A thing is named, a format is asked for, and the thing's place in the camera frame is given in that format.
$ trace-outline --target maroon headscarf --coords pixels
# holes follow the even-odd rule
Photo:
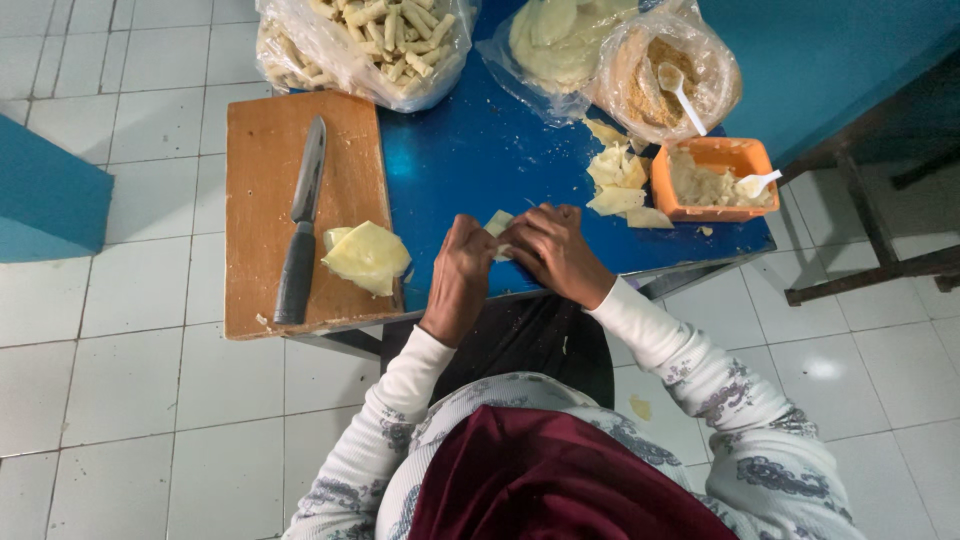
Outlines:
[[[430,461],[410,540],[735,539],[677,482],[590,424],[482,405]]]

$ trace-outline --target black knife handle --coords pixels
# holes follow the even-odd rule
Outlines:
[[[309,225],[309,232],[300,225]],[[317,238],[313,224],[302,222],[290,238],[287,258],[283,261],[280,285],[276,289],[274,324],[301,325],[306,317],[306,305],[310,299],[310,282],[313,281],[313,258],[317,251]]]

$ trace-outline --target woman's left hand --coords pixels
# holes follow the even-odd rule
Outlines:
[[[420,327],[456,348],[487,299],[487,275],[499,242],[466,214],[458,214],[433,262],[430,299]]]

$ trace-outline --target blue table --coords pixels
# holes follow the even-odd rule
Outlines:
[[[496,25],[522,4],[523,0],[486,2],[474,40],[490,37]],[[394,232],[413,258],[408,269],[413,277],[403,285],[406,313],[398,318],[418,316],[426,307],[433,260],[456,214],[467,213],[486,223],[498,209],[519,214],[531,202],[544,201],[584,207],[593,197],[593,180],[586,169],[603,146],[582,123],[561,129],[545,125],[496,83],[475,50],[468,54],[459,84],[436,107],[412,114],[380,109],[378,116]],[[588,116],[615,124],[596,108]],[[718,130],[712,135],[723,135],[722,128]],[[652,206],[652,197],[647,199]],[[673,230],[629,229],[624,219],[600,217],[585,209],[583,233],[614,273],[629,279],[662,275],[640,289],[651,299],[665,298],[776,250],[763,219],[711,223],[710,237],[697,232],[698,223],[675,225]],[[490,298],[542,292],[517,264],[493,265]],[[340,333],[344,341],[357,345],[346,335],[349,332]],[[365,339],[359,332],[353,336]]]

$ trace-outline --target black skirt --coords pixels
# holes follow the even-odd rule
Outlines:
[[[384,325],[381,373],[418,322]],[[465,384],[516,371],[542,373],[613,409],[613,367],[603,327],[579,304],[556,295],[485,306],[437,380],[430,404]]]

